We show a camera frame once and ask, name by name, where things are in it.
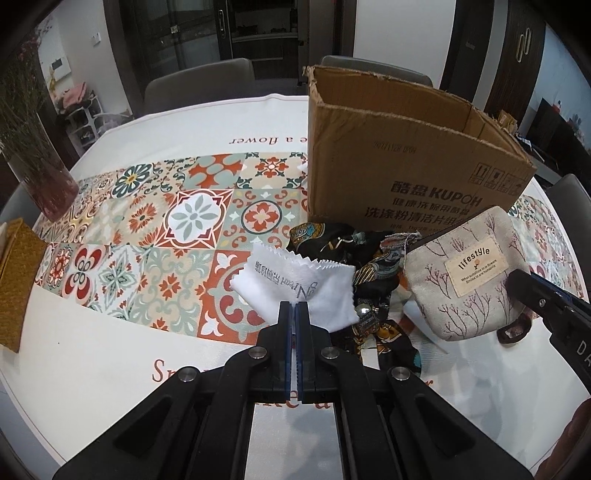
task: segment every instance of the white wall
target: white wall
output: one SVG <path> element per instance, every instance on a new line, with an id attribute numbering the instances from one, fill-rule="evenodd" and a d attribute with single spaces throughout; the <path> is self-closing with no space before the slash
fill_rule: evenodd
<path id="1" fill-rule="evenodd" d="M 48 85 L 50 80 L 49 68 L 51 64 L 55 60 L 62 58 L 66 52 L 64 52 L 64 47 L 61 44 L 60 26 L 54 18 L 53 13 L 49 14 L 48 17 L 41 22 L 39 29 L 43 32 L 40 36 L 41 43 L 38 48 L 39 62 L 41 63 L 43 78 L 45 78 L 45 82 Z M 73 86 L 74 82 L 72 81 L 72 76 L 67 75 L 56 83 L 56 93 L 64 92 Z"/>
<path id="2" fill-rule="evenodd" d="M 102 0 L 64 0 L 53 17 L 73 83 L 86 82 L 105 112 L 131 111 L 111 50 Z M 90 38 L 97 32 L 101 42 L 93 46 Z"/>
<path id="3" fill-rule="evenodd" d="M 560 100 L 560 115 L 565 120 L 578 114 L 583 120 L 580 129 L 584 133 L 584 144 L 591 147 L 591 87 L 554 30 L 547 25 L 540 74 L 519 126 L 521 133 L 529 130 L 542 98 L 551 105 Z"/>
<path id="4" fill-rule="evenodd" d="M 438 88 L 455 9 L 456 0 L 358 0 L 353 56 L 424 73 Z"/>

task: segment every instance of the white cloth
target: white cloth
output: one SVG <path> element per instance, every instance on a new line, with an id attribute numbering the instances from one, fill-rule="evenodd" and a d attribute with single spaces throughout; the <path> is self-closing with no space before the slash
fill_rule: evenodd
<path id="1" fill-rule="evenodd" d="M 353 306 L 354 273 L 352 265 L 254 244 L 230 286 L 271 325 L 277 323 L 281 301 L 307 301 L 310 323 L 335 332 L 359 321 Z"/>

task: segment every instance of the dining table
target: dining table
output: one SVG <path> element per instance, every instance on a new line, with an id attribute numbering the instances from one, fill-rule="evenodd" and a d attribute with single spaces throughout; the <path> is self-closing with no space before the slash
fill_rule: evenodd
<path id="1" fill-rule="evenodd" d="M 20 351 L 0 347 L 5 393 L 55 468 L 181 367 L 217 368 L 256 343 L 266 323 L 230 280 L 254 244 L 285 248 L 307 221 L 307 147 L 308 98 L 273 94 L 145 115 L 72 168 L 74 204 L 33 229 L 47 249 Z M 530 270 L 589 301 L 535 179 L 508 214 Z M 411 298 L 399 286 L 389 317 L 421 379 L 535 473 L 589 396 L 541 319 L 511 346 L 492 332 L 442 349 L 404 314 Z M 367 345 L 364 363 L 377 355 Z M 321 476 L 342 478 L 334 409 L 301 404 L 293 383 L 286 404 L 255 406 L 245 478 Z"/>

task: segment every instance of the patterned table runner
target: patterned table runner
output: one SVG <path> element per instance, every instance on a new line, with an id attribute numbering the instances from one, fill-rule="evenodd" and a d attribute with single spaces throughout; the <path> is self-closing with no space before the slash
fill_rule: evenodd
<path id="1" fill-rule="evenodd" d="M 252 345 L 265 323 L 229 282 L 252 244 L 285 248 L 290 228 L 307 220 L 305 160 L 295 152 L 208 155 L 84 179 L 58 222 L 42 216 L 34 228 L 48 242 L 35 282 L 122 320 Z M 521 196 L 509 215 L 531 269 L 582 297 L 543 203 Z"/>

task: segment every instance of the pink cloth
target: pink cloth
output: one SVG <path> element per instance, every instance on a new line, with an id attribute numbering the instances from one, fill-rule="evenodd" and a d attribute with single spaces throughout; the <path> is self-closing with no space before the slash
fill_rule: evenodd
<path id="1" fill-rule="evenodd" d="M 86 82 L 79 83 L 64 92 L 64 109 L 80 103 L 86 94 Z"/>

